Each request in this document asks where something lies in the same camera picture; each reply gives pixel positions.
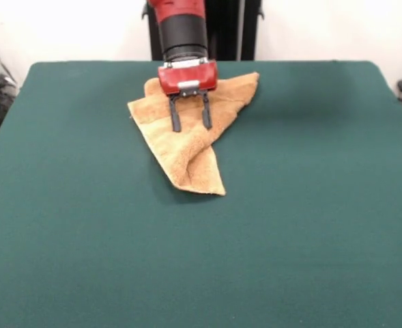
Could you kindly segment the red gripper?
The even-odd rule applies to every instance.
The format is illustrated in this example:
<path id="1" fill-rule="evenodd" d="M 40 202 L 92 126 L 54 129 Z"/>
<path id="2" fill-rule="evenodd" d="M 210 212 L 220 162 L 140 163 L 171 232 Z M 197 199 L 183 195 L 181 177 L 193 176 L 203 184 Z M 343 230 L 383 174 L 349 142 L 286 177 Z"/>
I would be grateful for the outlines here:
<path id="1" fill-rule="evenodd" d="M 202 92 L 203 125 L 207 130 L 212 128 L 210 101 L 205 91 L 214 90 L 218 82 L 218 66 L 216 61 L 197 58 L 185 61 L 165 62 L 158 68 L 158 79 L 163 92 L 169 96 L 169 108 L 173 131 L 182 129 L 180 117 L 176 109 L 179 95 L 192 95 Z"/>

